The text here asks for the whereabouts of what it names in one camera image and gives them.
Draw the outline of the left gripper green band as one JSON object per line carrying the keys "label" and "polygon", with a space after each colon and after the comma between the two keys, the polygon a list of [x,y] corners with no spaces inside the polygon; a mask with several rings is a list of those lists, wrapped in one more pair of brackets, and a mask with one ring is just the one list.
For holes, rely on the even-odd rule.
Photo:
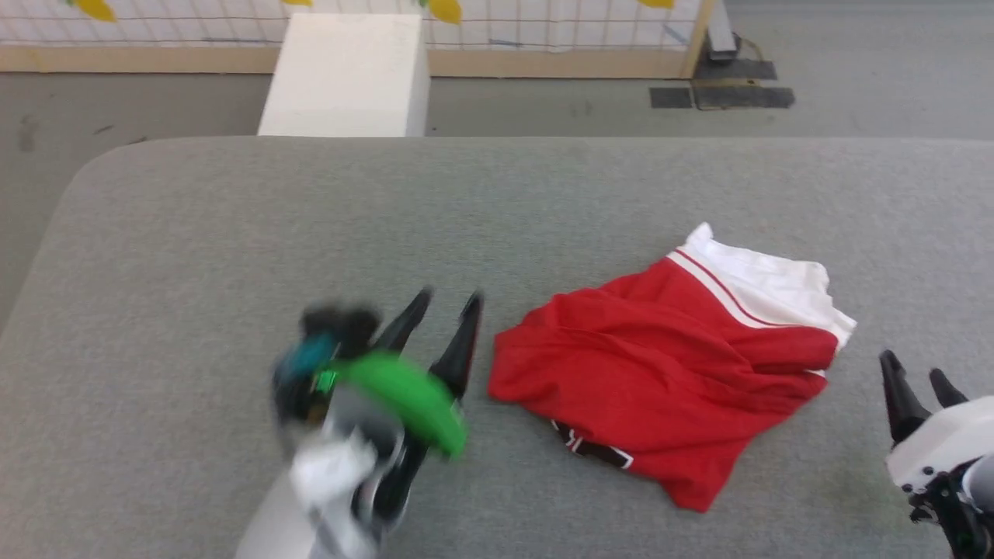
{"label": "left gripper green band", "polygon": [[351,361],[334,360],[320,370],[321,394],[351,384],[402,423],[400,459],[388,467],[372,501],[373,513],[383,521],[400,517],[413,478],[430,450],[457,459],[467,443],[461,400],[470,380],[484,296],[476,290],[468,298],[443,355],[423,370],[399,353],[425,317],[432,297],[432,287],[423,287],[384,327],[373,344],[375,352]]}

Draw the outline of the grey metal post base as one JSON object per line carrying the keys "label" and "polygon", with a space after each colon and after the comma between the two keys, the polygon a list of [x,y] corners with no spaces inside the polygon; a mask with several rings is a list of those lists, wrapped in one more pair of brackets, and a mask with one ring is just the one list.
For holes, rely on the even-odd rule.
{"label": "grey metal post base", "polygon": [[732,29],[725,0],[713,0],[707,19],[707,60],[713,64],[730,64],[738,60],[742,40]]}

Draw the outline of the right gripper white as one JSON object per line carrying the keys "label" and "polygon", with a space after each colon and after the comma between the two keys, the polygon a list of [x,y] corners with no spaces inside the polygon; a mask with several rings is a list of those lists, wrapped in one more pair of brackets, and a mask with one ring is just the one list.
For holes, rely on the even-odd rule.
{"label": "right gripper white", "polygon": [[920,493],[938,474],[994,453],[994,395],[968,402],[944,371],[933,368],[931,389],[944,408],[933,415],[917,399],[897,354],[886,349],[879,362],[892,445],[897,445],[885,457],[894,485]]}

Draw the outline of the long black floor mat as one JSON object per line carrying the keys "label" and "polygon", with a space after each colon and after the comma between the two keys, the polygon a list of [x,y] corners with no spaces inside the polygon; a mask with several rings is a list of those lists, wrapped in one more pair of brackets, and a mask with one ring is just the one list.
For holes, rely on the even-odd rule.
{"label": "long black floor mat", "polygon": [[790,109],[796,103],[791,88],[765,86],[755,79],[692,79],[693,104],[703,111]]}

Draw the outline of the wooden frame mesh fence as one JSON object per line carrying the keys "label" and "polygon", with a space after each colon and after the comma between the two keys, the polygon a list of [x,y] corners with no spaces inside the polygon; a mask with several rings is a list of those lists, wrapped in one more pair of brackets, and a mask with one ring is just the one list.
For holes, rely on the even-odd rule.
{"label": "wooden frame mesh fence", "polygon": [[459,0],[462,23],[419,0],[107,0],[100,22],[67,0],[0,0],[0,73],[264,75],[298,13],[415,14],[444,78],[685,79],[713,0]]}

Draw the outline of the black floor plate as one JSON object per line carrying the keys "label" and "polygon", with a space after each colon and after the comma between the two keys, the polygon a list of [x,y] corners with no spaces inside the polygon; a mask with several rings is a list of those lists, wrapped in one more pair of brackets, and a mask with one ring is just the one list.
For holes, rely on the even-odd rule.
{"label": "black floor plate", "polygon": [[703,59],[699,61],[693,79],[714,81],[715,79],[753,79],[753,81],[777,81],[777,69],[773,61],[734,59]]}

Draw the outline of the red white garment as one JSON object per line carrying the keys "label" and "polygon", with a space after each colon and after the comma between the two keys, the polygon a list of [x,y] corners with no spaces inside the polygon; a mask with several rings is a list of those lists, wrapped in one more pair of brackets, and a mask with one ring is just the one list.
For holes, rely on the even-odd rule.
{"label": "red white garment", "polygon": [[704,513],[748,445],[826,388],[858,325],[829,283],[820,262],[726,245],[702,223],[642,272],[556,294],[497,334],[488,393]]}

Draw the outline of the white rectangular block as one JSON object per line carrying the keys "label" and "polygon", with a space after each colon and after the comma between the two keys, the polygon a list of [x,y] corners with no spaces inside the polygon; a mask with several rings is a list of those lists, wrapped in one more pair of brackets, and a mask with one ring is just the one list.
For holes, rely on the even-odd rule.
{"label": "white rectangular block", "polygon": [[289,20],[260,137],[423,137],[432,79],[415,14]]}

